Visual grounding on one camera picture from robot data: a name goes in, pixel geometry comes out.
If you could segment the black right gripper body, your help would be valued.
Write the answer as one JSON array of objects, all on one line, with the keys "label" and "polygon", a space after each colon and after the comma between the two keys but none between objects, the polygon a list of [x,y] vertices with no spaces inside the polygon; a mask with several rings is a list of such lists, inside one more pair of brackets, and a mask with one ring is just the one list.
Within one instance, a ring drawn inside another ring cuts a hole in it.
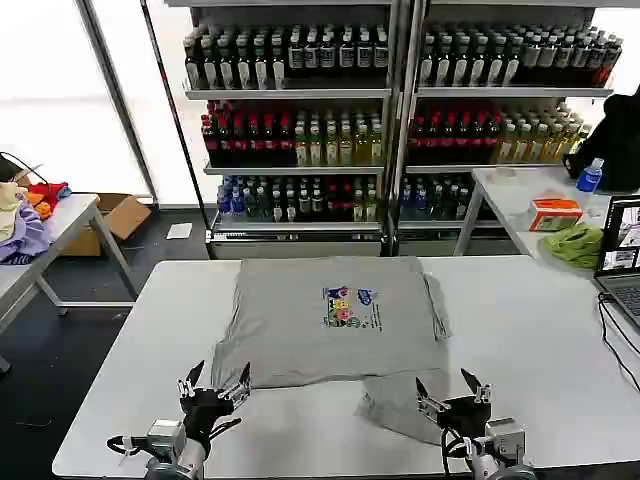
[{"label": "black right gripper body", "polygon": [[461,437],[483,437],[491,418],[490,402],[476,402],[474,396],[464,396],[444,401],[447,406],[438,413],[438,425],[452,429]]}]

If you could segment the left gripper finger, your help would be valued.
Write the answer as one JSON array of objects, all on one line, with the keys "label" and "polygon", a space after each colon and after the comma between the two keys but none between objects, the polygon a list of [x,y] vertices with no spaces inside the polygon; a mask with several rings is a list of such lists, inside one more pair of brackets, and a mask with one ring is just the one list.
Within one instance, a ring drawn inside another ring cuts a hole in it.
[{"label": "left gripper finger", "polygon": [[250,396],[251,393],[251,364],[247,363],[242,370],[238,381],[229,388],[221,391],[218,398],[229,401],[234,407],[240,407]]},{"label": "left gripper finger", "polygon": [[204,365],[205,361],[201,360],[198,364],[190,369],[184,380],[178,381],[178,390],[181,399],[191,398],[195,396],[195,390]]}]

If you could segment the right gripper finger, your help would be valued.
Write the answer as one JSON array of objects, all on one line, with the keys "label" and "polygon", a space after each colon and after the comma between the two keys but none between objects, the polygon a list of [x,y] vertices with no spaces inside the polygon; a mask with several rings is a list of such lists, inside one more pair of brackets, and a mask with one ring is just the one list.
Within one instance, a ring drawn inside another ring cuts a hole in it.
[{"label": "right gripper finger", "polygon": [[416,377],[416,405],[419,412],[421,412],[429,421],[438,424],[441,415],[448,413],[451,410],[451,406],[443,401],[440,401],[430,395],[422,381]]},{"label": "right gripper finger", "polygon": [[481,383],[478,378],[471,372],[460,369],[460,372],[474,395],[475,403],[490,403],[491,402],[491,386],[489,384]]}]

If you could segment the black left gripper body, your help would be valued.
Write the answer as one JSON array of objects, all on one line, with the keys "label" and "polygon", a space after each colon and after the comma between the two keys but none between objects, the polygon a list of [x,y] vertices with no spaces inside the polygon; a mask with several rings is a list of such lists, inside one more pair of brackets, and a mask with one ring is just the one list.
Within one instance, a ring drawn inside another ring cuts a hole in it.
[{"label": "black left gripper body", "polygon": [[183,395],[181,408],[185,414],[186,437],[201,444],[210,443],[210,435],[219,418],[234,412],[232,400],[220,398],[215,390],[210,389],[196,389],[192,395]]}]

